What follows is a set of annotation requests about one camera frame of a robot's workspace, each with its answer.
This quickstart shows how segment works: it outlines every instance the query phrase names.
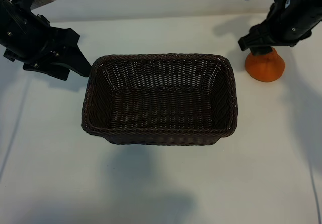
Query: white table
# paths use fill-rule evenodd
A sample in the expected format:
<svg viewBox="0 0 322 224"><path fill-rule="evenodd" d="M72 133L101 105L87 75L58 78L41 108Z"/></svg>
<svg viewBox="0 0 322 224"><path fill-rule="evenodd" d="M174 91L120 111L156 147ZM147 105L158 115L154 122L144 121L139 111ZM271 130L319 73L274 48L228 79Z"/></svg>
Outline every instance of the white table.
<svg viewBox="0 0 322 224"><path fill-rule="evenodd" d="M286 72L262 83L244 71L237 41L264 17L52 24L81 35L90 63L109 54L227 57L238 128L210 147L116 146L87 135L86 78L64 82L1 57L0 223L318 223L322 27L294 49L278 48Z"/></svg>

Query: orange cone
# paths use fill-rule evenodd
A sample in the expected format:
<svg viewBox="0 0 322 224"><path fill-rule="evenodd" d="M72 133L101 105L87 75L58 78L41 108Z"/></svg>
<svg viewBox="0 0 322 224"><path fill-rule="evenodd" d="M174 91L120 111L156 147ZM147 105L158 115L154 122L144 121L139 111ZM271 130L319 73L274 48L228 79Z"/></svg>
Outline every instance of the orange cone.
<svg viewBox="0 0 322 224"><path fill-rule="evenodd" d="M250 53L247 56L245 69L251 77L262 82L272 82L283 75L285 62L276 50L272 49L273 52L265 55L253 56Z"/></svg>

